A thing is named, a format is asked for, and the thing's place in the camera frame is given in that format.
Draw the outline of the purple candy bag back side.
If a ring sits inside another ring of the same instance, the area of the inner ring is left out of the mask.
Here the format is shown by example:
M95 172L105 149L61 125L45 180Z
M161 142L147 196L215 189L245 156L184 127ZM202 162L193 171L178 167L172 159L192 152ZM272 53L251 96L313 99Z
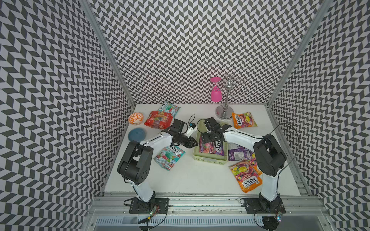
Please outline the purple candy bag back side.
M240 146L235 143L228 143L228 160L229 161L239 161L239 160L252 160L255 159L255 154L253 151Z

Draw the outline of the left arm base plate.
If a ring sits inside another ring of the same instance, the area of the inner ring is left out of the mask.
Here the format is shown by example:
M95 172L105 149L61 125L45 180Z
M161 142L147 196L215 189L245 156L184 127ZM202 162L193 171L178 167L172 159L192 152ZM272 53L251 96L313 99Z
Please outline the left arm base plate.
M149 202L143 202L138 198L133 198L130 204L129 213L130 214L149 214L150 211L158 206L159 214L166 214L168 212L169 198L155 198Z

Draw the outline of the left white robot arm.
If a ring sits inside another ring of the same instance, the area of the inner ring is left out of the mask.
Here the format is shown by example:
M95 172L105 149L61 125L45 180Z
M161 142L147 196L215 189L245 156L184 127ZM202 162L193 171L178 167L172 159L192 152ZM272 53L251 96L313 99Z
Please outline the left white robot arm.
M175 119L173 124L159 132L159 134L147 141L129 142L117 167L117 172L122 176L125 183L130 184L136 198L140 202L151 203L155 199L155 192L149 184L145 183L149 175L153 156L157 155L166 147L182 145L191 149L198 142L191 135L197 130L193 122L185 123Z

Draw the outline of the purple Fox's berries candy bag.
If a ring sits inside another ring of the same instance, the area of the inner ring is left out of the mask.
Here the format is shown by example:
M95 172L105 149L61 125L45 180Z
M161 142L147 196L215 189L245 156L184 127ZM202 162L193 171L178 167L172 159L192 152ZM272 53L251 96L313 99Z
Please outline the purple Fox's berries candy bag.
M225 155L222 141L213 141L206 143L202 136L199 139L199 152L206 154L215 154L219 156Z

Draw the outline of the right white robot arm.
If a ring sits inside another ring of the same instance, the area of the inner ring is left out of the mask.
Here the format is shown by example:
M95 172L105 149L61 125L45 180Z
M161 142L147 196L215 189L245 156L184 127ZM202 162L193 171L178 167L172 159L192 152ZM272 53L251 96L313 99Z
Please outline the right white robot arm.
M201 121L206 127L201 135L205 142L226 141L253 151L264 177L262 198L269 202L278 198L278 178L287 157L275 137L270 133L265 136L244 133L228 124L220 125L213 117Z

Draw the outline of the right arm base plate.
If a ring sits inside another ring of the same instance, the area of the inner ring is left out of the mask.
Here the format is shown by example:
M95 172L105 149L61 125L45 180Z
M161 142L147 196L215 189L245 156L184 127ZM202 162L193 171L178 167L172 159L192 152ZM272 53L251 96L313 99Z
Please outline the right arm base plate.
M279 196L271 202L264 198L243 198L242 202L248 214L254 214L257 212L263 214L286 213L285 206Z

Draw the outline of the teal Fox's mint candy bag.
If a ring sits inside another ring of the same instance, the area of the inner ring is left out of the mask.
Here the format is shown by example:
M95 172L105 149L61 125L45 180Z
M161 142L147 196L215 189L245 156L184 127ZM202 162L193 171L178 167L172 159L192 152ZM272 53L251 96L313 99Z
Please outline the teal Fox's mint candy bag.
M186 152L178 146L163 148L153 159L163 169L170 171Z

